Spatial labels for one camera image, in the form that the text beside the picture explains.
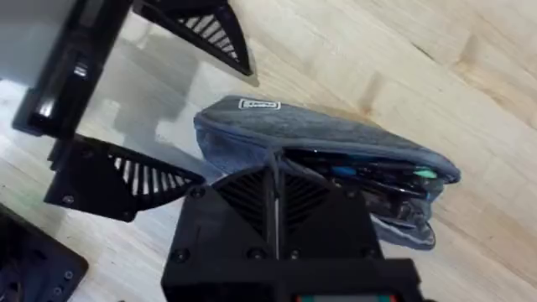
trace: vent grille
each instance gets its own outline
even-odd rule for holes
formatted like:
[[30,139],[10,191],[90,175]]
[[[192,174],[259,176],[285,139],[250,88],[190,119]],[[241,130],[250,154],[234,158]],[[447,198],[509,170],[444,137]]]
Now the vent grille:
[[216,190],[259,235],[264,235],[265,194],[262,170],[218,185]]
[[295,232],[314,212],[326,202],[330,191],[308,179],[285,176],[285,221],[289,234]]
[[190,29],[194,34],[217,47],[223,54],[232,60],[239,62],[237,51],[233,47],[232,41],[222,28],[220,22],[214,15],[194,18],[180,18],[177,20]]
[[135,12],[214,55],[246,76],[252,74],[241,25],[229,4],[197,9],[140,3]]
[[122,149],[118,152],[117,148],[109,150],[108,159],[129,192],[139,201],[141,211],[180,198],[193,183],[192,175],[187,175],[186,171],[156,159],[142,158],[144,155],[134,151]]

